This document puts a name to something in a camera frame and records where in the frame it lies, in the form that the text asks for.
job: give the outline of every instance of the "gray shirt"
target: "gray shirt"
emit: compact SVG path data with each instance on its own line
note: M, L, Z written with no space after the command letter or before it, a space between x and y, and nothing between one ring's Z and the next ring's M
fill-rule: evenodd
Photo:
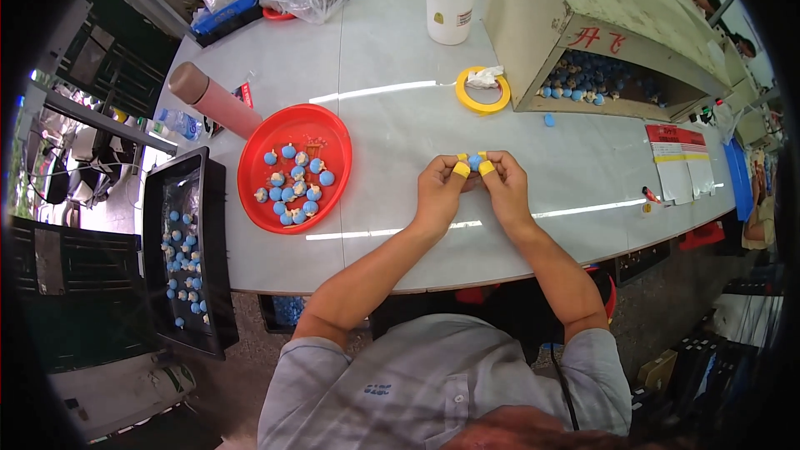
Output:
M571 430L561 385L535 375L522 352L485 321L448 314L397 325L355 360L322 337L292 340L266 393L258 448L439 448L502 405L531 405ZM614 336L580 332L560 365L580 428L626 435L630 389Z

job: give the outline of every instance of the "cardboard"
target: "cardboard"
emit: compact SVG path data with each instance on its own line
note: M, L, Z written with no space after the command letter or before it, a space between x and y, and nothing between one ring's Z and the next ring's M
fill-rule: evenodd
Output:
M670 383L672 369L675 368L675 359L678 353L667 349L653 361L648 361L639 368L639 375L636 379L646 387L654 389L659 393L665 393L666 386Z

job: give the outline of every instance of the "white glue bottle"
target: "white glue bottle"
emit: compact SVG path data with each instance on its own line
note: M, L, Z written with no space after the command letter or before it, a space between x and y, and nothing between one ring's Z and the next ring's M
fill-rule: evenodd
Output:
M439 44L461 44L470 35L475 0L426 0L428 35Z

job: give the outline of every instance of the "white table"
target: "white table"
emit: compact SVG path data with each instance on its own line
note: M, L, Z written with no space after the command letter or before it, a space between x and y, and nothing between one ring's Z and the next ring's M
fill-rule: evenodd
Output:
M317 102L344 121L353 142L345 194L330 215L300 235L266 232L245 214L236 188L243 140L224 132L207 143L210 157L227 167L225 236L232 288L314 292L408 225L416 208L417 175L440 153L511 151L528 172L530 210L537 222L580 263L653 245L735 206L716 129L704 131L715 195L645 218L642 186L656 195L661 187L644 120L559 113L552 128L541 113L514 113L510 105L482 118L467 110L455 98L456 75L470 66L497 64L480 21L483 0L476 1L470 36L457 46L436 44L427 35L425 0L351 0L322 26L260 20L203 50L184 39L171 69L191 60L231 89L254 71L250 88L260 114ZM409 83L420 87L387 87ZM192 113L166 86L158 106ZM526 275L530 267L503 234L488 193L480 190L461 196L447 235L395 292Z

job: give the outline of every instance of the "person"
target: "person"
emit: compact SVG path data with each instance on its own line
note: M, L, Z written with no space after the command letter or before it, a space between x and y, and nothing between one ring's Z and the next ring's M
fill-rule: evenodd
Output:
M310 297L267 390L259 448L569 448L624 440L630 388L598 286L530 215L527 175L514 156L485 158L481 177L454 155L434 158L417 178L412 222ZM561 380L534 374L518 341L470 315L422 315L391 327L354 359L345 354L347 333L445 236L460 193L475 181L533 268L538 284L527 286L540 287L562 324Z
M703 10L705 13L705 20L710 20L711 16L719 9L722 4L719 0L692 0L695 2L699 8ZM722 18L717 21L717 25L725 32L725 35L730 37L731 42L734 43L736 46L736 50L739 51L739 54L745 56L746 58L755 58L756 50L755 44L753 41L739 35L738 33L733 33L729 28L728 25L725 25L725 21Z
M766 191L763 165L755 165L751 187L753 211L742 227L742 246L762 250L775 242L775 197Z

